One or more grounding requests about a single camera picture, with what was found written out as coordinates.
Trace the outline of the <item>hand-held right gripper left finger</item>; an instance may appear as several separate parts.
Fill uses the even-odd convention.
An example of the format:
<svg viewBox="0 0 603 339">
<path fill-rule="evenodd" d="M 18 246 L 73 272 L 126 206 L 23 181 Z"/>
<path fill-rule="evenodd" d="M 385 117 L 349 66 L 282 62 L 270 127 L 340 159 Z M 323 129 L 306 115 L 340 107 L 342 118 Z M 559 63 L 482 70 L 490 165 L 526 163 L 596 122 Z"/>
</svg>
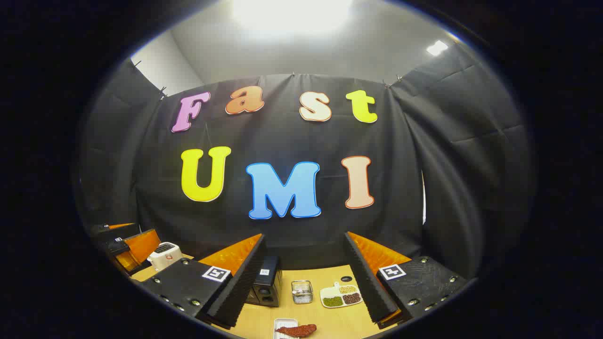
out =
<svg viewBox="0 0 603 339">
<path fill-rule="evenodd" d="M 180 259 L 140 287 L 177 313 L 228 330 L 236 325 L 261 269 L 264 238 L 256 234 L 201 260 Z"/>
</svg>

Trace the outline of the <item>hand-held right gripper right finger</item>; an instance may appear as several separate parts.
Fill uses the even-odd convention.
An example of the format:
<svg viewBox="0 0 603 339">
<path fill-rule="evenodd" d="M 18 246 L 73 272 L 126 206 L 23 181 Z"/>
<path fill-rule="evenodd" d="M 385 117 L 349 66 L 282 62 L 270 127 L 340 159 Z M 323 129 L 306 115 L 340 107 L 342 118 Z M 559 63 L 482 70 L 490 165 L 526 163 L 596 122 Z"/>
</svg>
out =
<svg viewBox="0 0 603 339">
<path fill-rule="evenodd" d="M 384 328 L 431 313 L 468 283 L 429 256 L 411 259 L 359 234 L 343 240 L 371 321 Z"/>
</svg>

